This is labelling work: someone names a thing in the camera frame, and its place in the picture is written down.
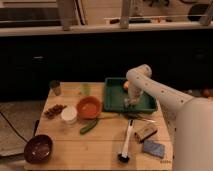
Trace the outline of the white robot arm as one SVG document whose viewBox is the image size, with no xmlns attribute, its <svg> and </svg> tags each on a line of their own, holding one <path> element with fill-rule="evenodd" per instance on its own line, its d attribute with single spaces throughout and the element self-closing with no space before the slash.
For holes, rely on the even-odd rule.
<svg viewBox="0 0 213 171">
<path fill-rule="evenodd" d="M 213 171 L 213 101 L 194 97 L 151 79 L 147 64 L 127 71 L 131 104 L 143 92 L 176 114 L 173 171 Z"/>
</svg>

